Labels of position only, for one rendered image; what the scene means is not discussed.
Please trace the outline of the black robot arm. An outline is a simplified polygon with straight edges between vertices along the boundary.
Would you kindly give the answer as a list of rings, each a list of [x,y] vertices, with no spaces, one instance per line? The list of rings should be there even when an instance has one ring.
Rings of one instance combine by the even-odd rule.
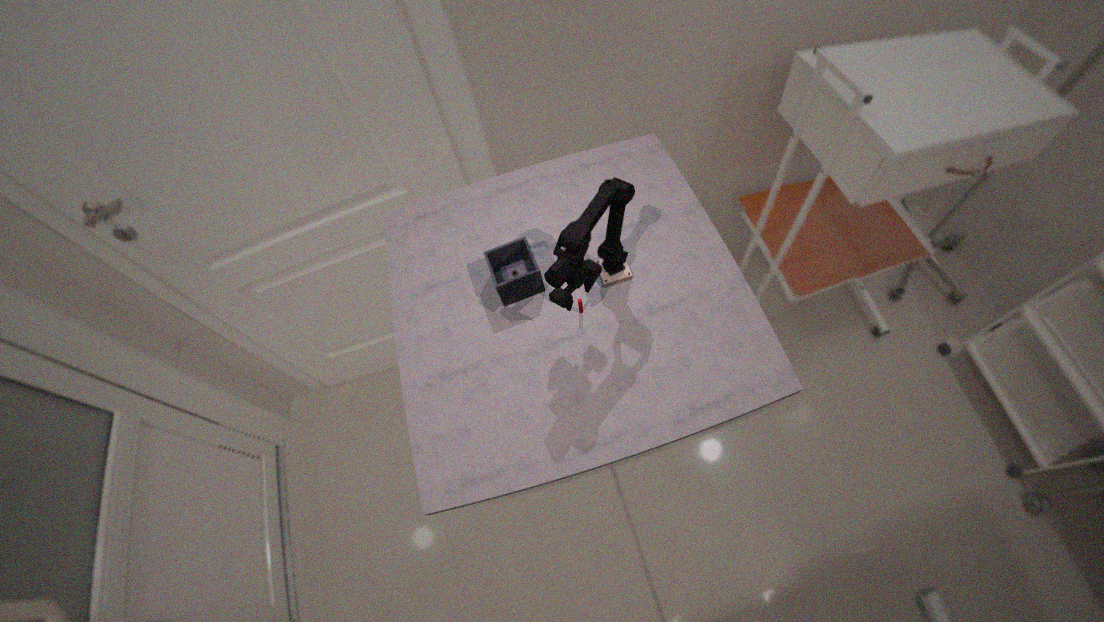
[[[635,193],[634,186],[618,178],[605,179],[598,193],[586,207],[578,220],[571,222],[560,234],[553,254],[558,256],[544,277],[554,288],[560,288],[576,271],[584,267],[584,256],[590,247],[591,231],[611,205],[605,240],[599,244],[598,256],[604,259],[603,267],[615,274],[625,268],[628,252],[623,251],[620,231],[625,207]],[[566,247],[565,250],[561,246]],[[611,275],[611,276],[612,276]]]

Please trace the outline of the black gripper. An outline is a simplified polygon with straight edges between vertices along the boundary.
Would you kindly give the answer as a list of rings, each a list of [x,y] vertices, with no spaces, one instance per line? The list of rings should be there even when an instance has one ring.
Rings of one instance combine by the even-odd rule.
[[[586,259],[584,261],[584,267],[574,272],[567,278],[567,287],[565,289],[555,288],[549,294],[550,301],[554,302],[562,308],[566,308],[567,312],[571,310],[573,305],[573,296],[571,295],[575,289],[580,288],[583,284],[585,291],[590,293],[590,289],[602,273],[602,266],[599,263]]]

